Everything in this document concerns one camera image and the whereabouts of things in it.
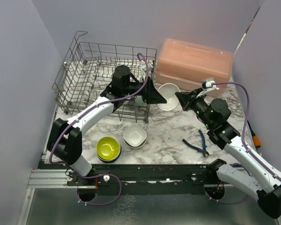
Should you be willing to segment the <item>celadon green bowl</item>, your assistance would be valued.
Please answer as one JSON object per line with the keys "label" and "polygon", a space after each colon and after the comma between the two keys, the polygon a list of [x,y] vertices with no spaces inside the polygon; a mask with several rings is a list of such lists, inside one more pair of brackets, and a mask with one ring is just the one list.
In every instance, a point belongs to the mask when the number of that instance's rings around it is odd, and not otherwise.
{"label": "celadon green bowl", "polygon": [[142,96],[136,96],[134,101],[138,106],[141,106],[144,104],[144,100],[142,99]]}

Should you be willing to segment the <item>white round bowl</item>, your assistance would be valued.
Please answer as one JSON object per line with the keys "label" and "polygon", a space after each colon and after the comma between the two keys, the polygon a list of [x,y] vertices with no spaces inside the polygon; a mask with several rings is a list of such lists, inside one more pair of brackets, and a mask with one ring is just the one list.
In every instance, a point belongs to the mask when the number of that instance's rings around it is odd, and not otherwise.
{"label": "white round bowl", "polygon": [[167,100],[167,103],[165,104],[157,104],[159,109],[163,111],[171,111],[178,106],[179,100],[175,95],[176,92],[180,92],[178,86],[172,83],[166,83],[161,85],[157,91]]}

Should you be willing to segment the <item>white square bowl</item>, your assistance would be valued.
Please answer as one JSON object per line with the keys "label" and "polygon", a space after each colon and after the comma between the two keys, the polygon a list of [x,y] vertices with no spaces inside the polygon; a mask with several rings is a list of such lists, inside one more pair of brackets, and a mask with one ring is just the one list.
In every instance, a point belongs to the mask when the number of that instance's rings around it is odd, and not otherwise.
{"label": "white square bowl", "polygon": [[139,125],[131,125],[123,134],[124,141],[132,148],[142,146],[147,140],[146,131]]}

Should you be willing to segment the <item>yellow-green bowl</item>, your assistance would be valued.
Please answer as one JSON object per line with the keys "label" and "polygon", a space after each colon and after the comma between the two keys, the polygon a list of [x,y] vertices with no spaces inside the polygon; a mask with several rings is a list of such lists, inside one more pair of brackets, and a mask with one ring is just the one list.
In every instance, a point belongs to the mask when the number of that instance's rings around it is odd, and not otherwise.
{"label": "yellow-green bowl", "polygon": [[105,158],[108,155],[116,156],[121,151],[121,145],[113,137],[103,137],[96,145],[96,153]]}

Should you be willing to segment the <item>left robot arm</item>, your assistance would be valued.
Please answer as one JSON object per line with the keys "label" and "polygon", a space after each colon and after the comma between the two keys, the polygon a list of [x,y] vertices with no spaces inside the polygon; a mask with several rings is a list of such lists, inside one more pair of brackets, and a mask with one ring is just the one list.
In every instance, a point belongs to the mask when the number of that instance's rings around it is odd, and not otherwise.
{"label": "left robot arm", "polygon": [[76,116],[67,120],[56,119],[50,131],[46,149],[61,163],[78,172],[78,180],[89,185],[93,182],[92,165],[82,155],[82,137],[97,122],[112,114],[128,99],[140,96],[146,104],[165,104],[166,99],[155,89],[149,76],[151,66],[141,61],[140,71],[144,75],[139,81],[130,68],[120,65],[115,68],[111,82],[94,103]]}

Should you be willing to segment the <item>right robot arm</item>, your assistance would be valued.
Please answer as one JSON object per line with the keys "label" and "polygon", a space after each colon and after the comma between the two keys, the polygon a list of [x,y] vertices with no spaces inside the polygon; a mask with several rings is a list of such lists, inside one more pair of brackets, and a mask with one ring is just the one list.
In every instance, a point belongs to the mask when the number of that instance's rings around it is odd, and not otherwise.
{"label": "right robot arm", "polygon": [[192,92],[176,92],[184,111],[192,110],[208,129],[213,144],[234,157],[248,172],[235,171],[222,162],[206,171],[210,183],[227,182],[255,199],[264,213],[278,219],[281,216],[281,171],[258,154],[240,133],[228,123],[231,110],[226,100],[215,98],[210,104],[200,95],[201,88]]}

